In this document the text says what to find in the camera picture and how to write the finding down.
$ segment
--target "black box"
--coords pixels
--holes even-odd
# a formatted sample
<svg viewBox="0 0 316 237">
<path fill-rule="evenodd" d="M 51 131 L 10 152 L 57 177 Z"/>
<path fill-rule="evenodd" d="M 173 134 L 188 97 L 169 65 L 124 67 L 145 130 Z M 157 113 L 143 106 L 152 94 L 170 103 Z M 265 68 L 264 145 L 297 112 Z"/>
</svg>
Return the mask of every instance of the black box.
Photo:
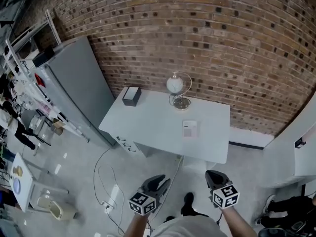
<svg viewBox="0 0 316 237">
<path fill-rule="evenodd" d="M 136 106 L 142 91 L 139 87 L 128 87 L 122 100 L 127 106 Z"/>
<path fill-rule="evenodd" d="M 44 51 L 40 52 L 37 56 L 35 56 L 32 61 L 35 65 L 35 67 L 39 67 L 40 65 L 42 65 L 46 61 L 49 61 L 50 58 L 54 56 L 54 54 L 55 53 L 54 53 L 53 48 L 51 46 L 49 46 Z"/>
</svg>

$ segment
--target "white wall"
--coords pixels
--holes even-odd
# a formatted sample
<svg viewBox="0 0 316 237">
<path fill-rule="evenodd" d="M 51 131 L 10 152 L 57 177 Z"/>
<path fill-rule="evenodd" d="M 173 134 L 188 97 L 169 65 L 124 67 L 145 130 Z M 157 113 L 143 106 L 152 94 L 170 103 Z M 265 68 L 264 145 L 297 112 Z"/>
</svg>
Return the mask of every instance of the white wall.
<svg viewBox="0 0 316 237">
<path fill-rule="evenodd" d="M 312 194 L 313 192 L 316 191 L 316 180 L 313 180 L 309 183 L 306 184 L 305 186 L 305 195 L 309 195 L 309 194 Z"/>
<path fill-rule="evenodd" d="M 273 139 L 273 135 L 239 129 L 236 127 L 231 127 L 229 136 L 229 141 L 262 148 L 266 147 L 271 141 L 273 141 Z"/>
<path fill-rule="evenodd" d="M 287 180 L 293 180 L 298 174 L 312 175 L 314 173 L 316 153 L 313 150 L 306 150 L 304 154 L 303 151 L 295 152 L 294 143 L 315 123 L 316 96 L 314 95 L 298 117 L 263 150 L 261 185 L 265 187 L 285 185 Z"/>
</svg>

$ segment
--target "white table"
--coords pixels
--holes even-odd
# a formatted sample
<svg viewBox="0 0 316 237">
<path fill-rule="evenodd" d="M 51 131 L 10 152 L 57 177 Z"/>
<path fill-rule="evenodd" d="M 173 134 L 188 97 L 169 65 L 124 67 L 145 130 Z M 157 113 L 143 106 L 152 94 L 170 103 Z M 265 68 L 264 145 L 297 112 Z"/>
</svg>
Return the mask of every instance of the white table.
<svg viewBox="0 0 316 237">
<path fill-rule="evenodd" d="M 203 161 L 226 162 L 229 105 L 189 98 L 191 105 L 181 112 L 170 105 L 169 94 L 142 89 L 137 105 L 131 107 L 122 101 L 126 90 L 122 90 L 99 126 L 125 150 L 146 156 L 144 148 L 149 147 Z M 183 138 L 184 120 L 197 121 L 197 138 Z"/>
<path fill-rule="evenodd" d="M 42 184 L 42 183 L 38 182 L 36 180 L 36 178 L 33 176 L 33 174 L 31 173 L 31 171 L 29 170 L 29 168 L 27 167 L 27 164 L 30 166 L 33 166 L 41 171 L 45 171 L 48 173 L 47 170 L 40 168 L 37 165 L 23 159 L 19 153 L 16 154 L 14 161 L 13 161 L 13 164 L 12 164 L 12 168 L 11 168 L 10 173 L 9 173 L 13 178 L 9 180 L 9 183 L 10 183 L 12 191 L 15 195 L 15 198 L 18 201 L 23 212 L 30 210 L 30 209 L 28 209 L 29 202 L 30 202 L 32 191 L 33 191 L 33 188 L 35 185 L 41 186 L 42 188 L 46 188 L 46 189 L 49 189 L 52 191 L 57 191 L 57 192 L 66 193 L 66 194 L 69 193 L 68 190 L 51 187 L 51 186 L 48 186 L 46 184 Z M 17 166 L 20 166 L 22 168 L 23 174 L 21 177 L 13 173 L 13 168 L 17 167 Z M 15 177 L 17 177 L 20 180 L 21 191 L 19 194 L 15 193 L 14 187 L 13 187 L 13 180 Z M 32 211 L 46 212 L 46 211 L 34 210 L 34 209 L 32 209 Z"/>
</svg>

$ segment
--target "gray refrigerator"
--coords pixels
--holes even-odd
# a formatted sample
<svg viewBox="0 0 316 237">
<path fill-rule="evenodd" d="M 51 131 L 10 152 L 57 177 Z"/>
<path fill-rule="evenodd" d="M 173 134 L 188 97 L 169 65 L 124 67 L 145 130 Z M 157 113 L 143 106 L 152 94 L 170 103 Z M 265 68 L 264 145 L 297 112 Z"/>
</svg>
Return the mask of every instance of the gray refrigerator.
<svg viewBox="0 0 316 237">
<path fill-rule="evenodd" d="M 87 37 L 68 40 L 55 55 L 33 70 L 44 82 L 39 86 L 66 119 L 91 142 L 113 146 L 116 141 L 98 129 L 114 103 L 107 82 Z"/>
</svg>

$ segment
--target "wire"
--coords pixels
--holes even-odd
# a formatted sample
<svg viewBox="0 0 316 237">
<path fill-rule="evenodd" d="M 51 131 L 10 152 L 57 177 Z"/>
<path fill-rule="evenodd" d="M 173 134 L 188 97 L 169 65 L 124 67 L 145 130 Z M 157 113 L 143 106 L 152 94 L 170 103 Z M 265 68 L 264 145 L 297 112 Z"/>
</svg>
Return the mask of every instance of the wire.
<svg viewBox="0 0 316 237">
<path fill-rule="evenodd" d="M 222 219 L 222 216 L 223 216 L 223 213 L 221 212 L 221 216 L 219 217 L 218 221 L 216 221 L 216 224 L 219 226 L 219 222 L 221 221 Z"/>
<path fill-rule="evenodd" d="M 110 216 L 110 213 L 107 211 L 108 208 L 109 208 L 109 206 L 107 206 L 107 207 L 105 208 L 105 211 L 106 211 L 106 213 L 107 213 L 109 219 L 112 220 L 112 222 L 118 227 L 118 234 L 119 234 L 120 236 L 122 236 L 122 235 L 119 233 L 119 229 L 122 231 L 123 234 L 125 234 L 125 232 L 124 232 L 124 231 L 122 230 L 122 228 L 120 228 L 119 225 L 112 219 L 112 217 Z"/>
<path fill-rule="evenodd" d="M 107 149 L 107 150 L 99 157 L 99 159 L 97 160 L 97 163 L 96 163 L 95 166 L 94 166 L 94 171 L 93 171 L 93 188 L 94 188 L 94 195 L 95 195 L 95 198 L 97 199 L 97 201 L 98 201 L 98 203 L 99 203 L 100 205 L 102 205 L 102 204 L 100 203 L 100 201 L 99 201 L 99 199 L 98 199 L 98 197 L 97 197 L 97 193 L 96 193 L 96 191 L 95 191 L 95 169 L 97 168 L 97 164 L 98 164 L 99 160 L 102 158 L 103 155 L 105 155 L 105 153 L 106 153 L 108 150 L 110 150 L 110 149 Z"/>
<path fill-rule="evenodd" d="M 316 193 L 316 191 L 314 191 L 312 194 L 307 195 L 307 197 L 309 197 L 310 195 L 313 195 L 313 194 L 315 194 L 315 193 Z"/>
<path fill-rule="evenodd" d="M 183 159 L 183 156 L 181 156 L 181 158 L 180 158 L 180 160 L 179 160 L 177 170 L 176 170 L 176 172 L 175 172 L 175 174 L 174 174 L 174 176 L 173 176 L 173 178 L 172 178 L 171 184 L 170 184 L 169 189 L 167 190 L 167 192 L 166 192 L 166 194 L 165 194 L 165 196 L 164 196 L 164 200 L 163 200 L 163 202 L 161 203 L 161 206 L 158 208 L 158 210 L 156 210 L 156 212 L 155 212 L 153 218 L 152 218 L 149 222 L 152 222 L 152 221 L 153 221 L 153 219 L 157 216 L 157 214 L 159 213 L 160 209 L 162 208 L 164 202 L 166 201 L 166 198 L 167 198 L 168 193 L 169 193 L 169 191 L 170 191 L 170 189 L 171 189 L 171 186 L 172 186 L 172 184 L 173 184 L 173 181 L 174 181 L 174 179 L 175 179 L 175 177 L 176 177 L 176 175 L 177 175 L 177 173 L 178 173 L 178 171 L 179 171 L 179 167 L 180 167 L 180 163 L 181 163 L 182 159 Z"/>
<path fill-rule="evenodd" d="M 119 185 L 118 185 L 118 182 L 117 182 L 117 180 L 116 180 L 116 177 L 115 177 L 115 173 L 114 173 L 114 169 L 112 168 L 112 166 L 111 165 L 109 165 L 109 164 L 105 164 L 106 166 L 109 166 L 110 168 L 111 168 L 111 170 L 112 170 L 112 173 L 113 173 L 113 178 L 114 178 L 114 181 L 115 181 L 115 183 L 116 183 L 116 185 L 117 185 L 117 187 L 118 187 L 118 189 L 120 190 L 120 192 L 122 192 L 122 195 L 123 195 L 123 204 L 122 204 L 122 209 L 121 209 L 121 211 L 120 211 L 120 220 L 119 220 L 119 224 L 117 224 L 117 223 L 115 223 L 117 226 L 118 226 L 118 229 L 117 229 L 117 232 L 118 232 L 118 234 L 120 235 L 120 233 L 119 233 L 119 229 L 121 229 L 119 226 L 121 225 L 121 223 L 122 223 L 122 216 L 123 216 L 123 208 L 124 208 L 124 203 L 125 203 L 125 196 L 124 196 L 124 192 L 122 191 L 122 189 L 119 187 Z"/>
<path fill-rule="evenodd" d="M 105 189 L 105 187 L 104 187 L 104 184 L 103 184 L 103 181 L 102 181 L 102 179 L 101 179 L 101 177 L 100 177 L 100 168 L 101 167 L 99 167 L 98 168 L 98 175 L 99 175 L 99 178 L 100 178 L 100 181 L 101 181 L 101 183 L 102 183 L 102 186 L 103 186 L 103 189 L 104 189 L 104 191 L 106 192 L 106 194 L 109 196 L 109 198 L 114 202 L 114 204 L 115 204 L 115 209 L 118 207 L 118 204 L 115 202 L 115 200 L 109 195 L 109 193 L 107 192 L 107 190 Z"/>
<path fill-rule="evenodd" d="M 149 224 L 149 221 L 147 220 L 147 224 L 149 226 L 149 229 L 150 229 L 150 233 L 152 233 L 153 229 L 152 229 L 152 226 Z"/>
</svg>

